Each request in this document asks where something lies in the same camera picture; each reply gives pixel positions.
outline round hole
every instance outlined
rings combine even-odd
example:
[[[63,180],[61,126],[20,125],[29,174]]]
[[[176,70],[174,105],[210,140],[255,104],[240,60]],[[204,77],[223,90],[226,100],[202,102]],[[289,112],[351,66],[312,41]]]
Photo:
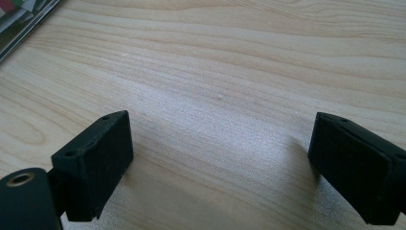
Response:
[[[68,152],[65,153],[65,156],[70,157],[70,156],[74,156],[75,154],[76,153],[74,151],[68,151]]]
[[[34,179],[34,174],[32,172],[22,173],[10,179],[7,182],[7,186],[9,187],[17,187],[23,184],[26,184]]]

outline table surface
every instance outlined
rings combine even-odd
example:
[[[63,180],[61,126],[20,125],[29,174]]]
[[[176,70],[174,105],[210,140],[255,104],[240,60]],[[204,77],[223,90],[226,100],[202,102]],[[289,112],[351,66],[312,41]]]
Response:
[[[126,109],[135,160],[65,229],[375,229],[306,152],[317,111],[406,149],[405,60],[405,1],[65,1],[0,64],[0,176]]]

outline light wood surface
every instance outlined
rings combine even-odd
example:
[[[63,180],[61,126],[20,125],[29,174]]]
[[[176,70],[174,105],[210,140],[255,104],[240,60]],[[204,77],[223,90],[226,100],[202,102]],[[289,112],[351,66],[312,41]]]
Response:
[[[69,0],[0,64],[0,176],[126,109],[134,162],[65,229],[404,229],[306,152],[317,111],[406,149],[405,60],[405,1]]]

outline black plastic part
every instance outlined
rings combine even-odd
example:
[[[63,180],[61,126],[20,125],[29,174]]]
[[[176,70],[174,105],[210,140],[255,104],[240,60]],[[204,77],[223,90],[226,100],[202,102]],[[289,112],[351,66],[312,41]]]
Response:
[[[99,218],[133,159],[127,111],[104,116],[52,156],[50,173],[66,188],[56,197],[70,221]]]
[[[26,169],[0,180],[0,229],[62,229],[44,170]]]
[[[308,158],[366,223],[406,211],[406,151],[347,119],[318,113]]]
[[[0,229],[62,229],[100,217],[133,159],[127,111],[106,115],[52,156],[54,168],[14,172],[0,180]]]

